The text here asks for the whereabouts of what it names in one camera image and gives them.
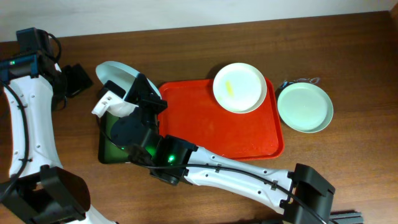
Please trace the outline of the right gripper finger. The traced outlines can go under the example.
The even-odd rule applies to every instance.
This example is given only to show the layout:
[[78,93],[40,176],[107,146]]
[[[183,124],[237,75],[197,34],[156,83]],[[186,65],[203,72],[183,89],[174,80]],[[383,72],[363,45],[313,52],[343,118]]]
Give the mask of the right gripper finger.
[[111,80],[108,80],[98,92],[98,98],[102,98],[108,91],[113,92],[115,95],[119,96],[122,99],[126,94],[126,91],[123,88],[121,88],[119,85],[115,84]]
[[162,107],[160,96],[154,91],[148,79],[142,73],[137,75],[124,100],[143,108]]

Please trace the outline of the light blue plate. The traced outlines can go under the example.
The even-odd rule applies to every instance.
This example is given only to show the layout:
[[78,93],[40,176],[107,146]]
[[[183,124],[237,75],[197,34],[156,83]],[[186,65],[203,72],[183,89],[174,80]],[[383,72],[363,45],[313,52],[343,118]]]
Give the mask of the light blue plate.
[[[126,94],[123,98],[125,99],[128,91],[130,90],[135,78],[137,75],[141,73],[138,72],[136,69],[125,65],[121,62],[115,61],[107,61],[103,62],[96,67],[96,75],[99,81],[104,85],[108,80],[111,80],[115,84],[119,85],[126,91]],[[156,86],[148,79],[151,87],[154,91],[162,98],[160,95],[159,90]]]

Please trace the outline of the cream white plate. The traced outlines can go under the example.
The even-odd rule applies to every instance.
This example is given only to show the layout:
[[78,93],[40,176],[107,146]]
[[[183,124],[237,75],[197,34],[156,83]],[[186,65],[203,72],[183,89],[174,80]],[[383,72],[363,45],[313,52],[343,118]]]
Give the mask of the cream white plate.
[[231,63],[223,67],[216,74],[212,89],[218,104],[237,114],[258,109],[267,96],[263,74],[247,63]]

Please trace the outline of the mint green plate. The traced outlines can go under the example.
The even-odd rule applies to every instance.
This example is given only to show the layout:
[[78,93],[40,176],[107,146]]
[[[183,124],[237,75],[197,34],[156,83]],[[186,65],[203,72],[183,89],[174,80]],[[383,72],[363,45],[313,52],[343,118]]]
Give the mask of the mint green plate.
[[294,83],[285,87],[277,99],[282,121],[302,133],[325,129],[333,119],[333,103],[328,94],[311,83]]

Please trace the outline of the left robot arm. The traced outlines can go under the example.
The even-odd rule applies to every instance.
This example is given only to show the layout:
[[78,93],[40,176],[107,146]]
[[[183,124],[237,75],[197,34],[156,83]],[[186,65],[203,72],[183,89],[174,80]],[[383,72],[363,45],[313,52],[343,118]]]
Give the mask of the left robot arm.
[[109,223],[92,206],[85,181],[64,170],[58,157],[52,111],[66,102],[68,78],[53,53],[56,38],[34,27],[16,36],[20,52],[1,61],[13,150],[1,204],[24,223]]

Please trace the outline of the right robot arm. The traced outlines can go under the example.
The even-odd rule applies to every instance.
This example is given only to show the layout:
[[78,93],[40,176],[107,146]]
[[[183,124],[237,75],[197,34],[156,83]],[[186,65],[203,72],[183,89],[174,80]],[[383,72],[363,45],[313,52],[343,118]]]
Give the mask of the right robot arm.
[[159,133],[167,108],[144,74],[106,75],[93,114],[116,117],[108,140],[129,162],[170,185],[216,187],[255,200],[283,216],[284,223],[330,223],[335,188],[314,168],[266,169],[219,156],[186,140]]

